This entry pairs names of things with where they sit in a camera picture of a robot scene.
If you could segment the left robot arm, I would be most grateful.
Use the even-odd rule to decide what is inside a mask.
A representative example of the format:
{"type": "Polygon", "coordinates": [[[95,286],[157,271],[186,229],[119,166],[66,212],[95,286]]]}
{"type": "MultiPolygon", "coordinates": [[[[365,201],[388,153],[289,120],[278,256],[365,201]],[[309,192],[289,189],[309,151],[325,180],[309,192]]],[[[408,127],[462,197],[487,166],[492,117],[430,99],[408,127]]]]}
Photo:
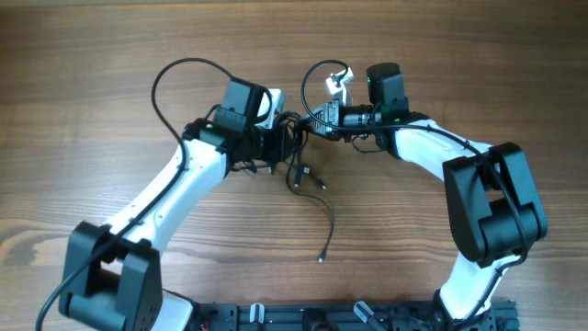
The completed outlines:
{"type": "Polygon", "coordinates": [[[163,287],[161,256],[179,225],[235,165],[281,156],[277,89],[233,78],[213,108],[179,134],[174,156],[103,224],[79,223],[66,249],[58,311],[97,330],[206,330],[197,302],[163,287]]]}

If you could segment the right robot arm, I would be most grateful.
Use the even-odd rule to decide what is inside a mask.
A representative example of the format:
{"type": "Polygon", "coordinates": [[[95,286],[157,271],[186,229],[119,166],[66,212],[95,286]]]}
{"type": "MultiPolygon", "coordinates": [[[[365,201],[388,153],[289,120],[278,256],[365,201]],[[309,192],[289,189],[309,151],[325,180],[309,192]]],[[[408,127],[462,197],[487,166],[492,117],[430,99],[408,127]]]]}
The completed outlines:
{"type": "Polygon", "coordinates": [[[473,323],[509,268],[523,264],[548,232],[526,156],[515,143],[477,143],[412,111],[397,63],[367,69],[369,102],[355,106],[349,67],[325,81],[332,101],[307,109],[300,127],[327,140],[373,136],[381,152],[443,181],[458,257],[437,296],[453,327],[473,323]]]}

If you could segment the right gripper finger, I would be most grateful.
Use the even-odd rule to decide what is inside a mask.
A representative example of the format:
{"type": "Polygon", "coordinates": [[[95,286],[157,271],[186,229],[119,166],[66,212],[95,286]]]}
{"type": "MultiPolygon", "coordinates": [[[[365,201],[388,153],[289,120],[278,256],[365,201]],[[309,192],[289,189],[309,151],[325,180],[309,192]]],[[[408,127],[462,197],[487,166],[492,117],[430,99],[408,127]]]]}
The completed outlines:
{"type": "Polygon", "coordinates": [[[341,134],[338,130],[321,124],[316,120],[307,121],[305,123],[305,131],[329,141],[339,141],[341,139],[341,134]]]}
{"type": "Polygon", "coordinates": [[[331,102],[323,103],[310,114],[303,117],[305,120],[316,120],[321,124],[339,124],[340,123],[340,101],[335,99],[331,102]]]}

